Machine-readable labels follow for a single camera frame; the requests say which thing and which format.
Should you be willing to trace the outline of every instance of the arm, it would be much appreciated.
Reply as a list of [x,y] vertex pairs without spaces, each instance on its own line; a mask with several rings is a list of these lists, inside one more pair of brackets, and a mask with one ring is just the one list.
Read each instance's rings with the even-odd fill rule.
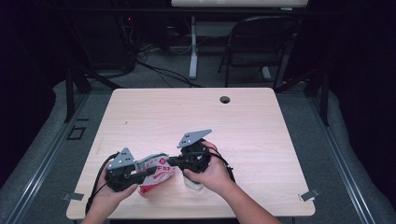
[[110,216],[120,202],[128,198],[136,189],[137,185],[132,185],[128,189],[115,192],[106,185],[105,181],[106,169],[100,175],[96,190],[101,188],[93,198],[91,209],[87,216],[82,220],[82,224],[99,224],[103,223],[108,216]]
[[[208,142],[203,142],[203,144],[209,148],[216,148]],[[201,174],[190,170],[185,170],[184,173],[191,180],[202,183],[221,196],[233,209],[241,224],[280,223],[230,179],[224,163],[218,158],[212,157],[210,165]]]

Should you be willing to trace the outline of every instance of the wooden table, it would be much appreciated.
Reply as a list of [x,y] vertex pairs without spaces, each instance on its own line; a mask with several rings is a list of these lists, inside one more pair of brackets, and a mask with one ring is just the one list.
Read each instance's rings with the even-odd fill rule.
[[173,7],[306,7],[308,0],[172,0]]
[[[230,98],[224,104],[220,97]],[[266,88],[119,89],[113,92],[76,193],[67,210],[84,218],[85,204],[104,160],[128,147],[137,160],[147,155],[179,154],[184,133],[211,129],[205,137],[233,167],[236,183],[277,217],[311,216],[315,206],[299,194],[308,192],[276,96]],[[234,217],[219,195],[184,184],[181,171],[146,195],[134,193],[110,218]]]

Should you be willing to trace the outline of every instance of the person's right hand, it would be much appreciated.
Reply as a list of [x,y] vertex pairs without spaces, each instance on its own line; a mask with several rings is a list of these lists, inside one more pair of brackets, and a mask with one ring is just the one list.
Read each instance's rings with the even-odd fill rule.
[[[215,145],[206,141],[202,142],[202,144],[208,147],[210,152],[219,154]],[[207,189],[219,195],[234,184],[227,172],[224,162],[214,156],[211,157],[209,166],[203,173],[196,174],[191,170],[185,169],[184,174],[190,180],[202,183]]]

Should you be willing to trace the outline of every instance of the gray carpet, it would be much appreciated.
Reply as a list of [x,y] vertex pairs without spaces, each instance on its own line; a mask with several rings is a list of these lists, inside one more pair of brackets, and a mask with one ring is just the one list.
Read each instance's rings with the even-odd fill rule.
[[[223,87],[223,73],[217,73],[221,59],[220,50],[200,49],[200,55],[205,55],[205,57],[199,58],[198,78],[193,81],[194,83],[205,87]],[[146,63],[178,72],[187,77],[190,65],[189,55],[189,53],[179,55],[171,51],[154,50],[146,55]],[[233,80],[260,78],[257,69],[243,72],[233,70],[232,72],[239,74],[234,76]],[[188,87],[186,84],[165,77],[169,83],[167,84],[159,75],[140,65],[131,74],[111,80],[126,88],[168,88],[169,85],[180,88]],[[7,222],[8,217],[18,204],[25,186],[28,185],[30,178],[39,168],[47,152],[53,147],[54,140],[63,135],[62,141],[56,145],[60,150],[54,155],[54,163],[49,165],[49,172],[45,174],[45,179],[40,183],[40,188],[35,193],[33,200],[27,204],[27,209],[21,211],[20,221],[21,223],[72,223],[65,216],[68,202],[61,200],[61,197],[64,192],[74,191],[111,94],[109,88],[98,81],[91,80],[91,84],[94,88],[92,94],[85,96],[77,93],[77,101],[79,99],[79,102],[82,102],[81,108],[69,124],[63,123],[65,118],[64,83],[55,87],[57,102],[49,120],[0,191],[2,210],[0,223]],[[230,86],[264,87],[271,86],[271,83],[233,84]],[[295,223],[361,223],[333,161],[328,140],[321,130],[318,120],[315,119],[317,111],[312,109],[311,99],[306,99],[303,96],[299,86],[291,92],[278,94],[277,99],[308,187],[316,188],[321,192],[321,195],[315,200],[317,212],[312,217],[297,217]],[[376,223],[396,223],[395,211],[389,205],[388,200],[372,184],[348,144],[347,132],[338,109],[338,102],[332,94],[329,122],[330,129],[342,149],[351,173],[360,186]],[[80,140],[66,139],[73,125],[76,128],[85,128]],[[281,217],[280,220],[283,223],[291,223],[289,217]]]

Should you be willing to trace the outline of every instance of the hand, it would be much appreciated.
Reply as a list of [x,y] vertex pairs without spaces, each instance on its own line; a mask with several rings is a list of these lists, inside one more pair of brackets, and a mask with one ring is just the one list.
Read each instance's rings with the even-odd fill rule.
[[[202,144],[209,148],[212,153],[219,154],[215,145],[209,142],[202,142]],[[192,181],[202,183],[207,189],[214,191],[221,195],[229,186],[234,185],[231,180],[224,162],[219,158],[212,156],[210,158],[209,166],[203,173],[196,174],[191,170],[184,170],[184,174]]]
[[99,190],[103,185],[105,186],[102,187],[93,198],[91,209],[87,216],[85,216],[84,220],[82,220],[82,223],[103,223],[106,218],[116,210],[120,202],[128,198],[137,189],[137,185],[134,184],[124,191],[116,192],[108,187],[105,176],[106,169],[103,170],[99,177],[96,190]]

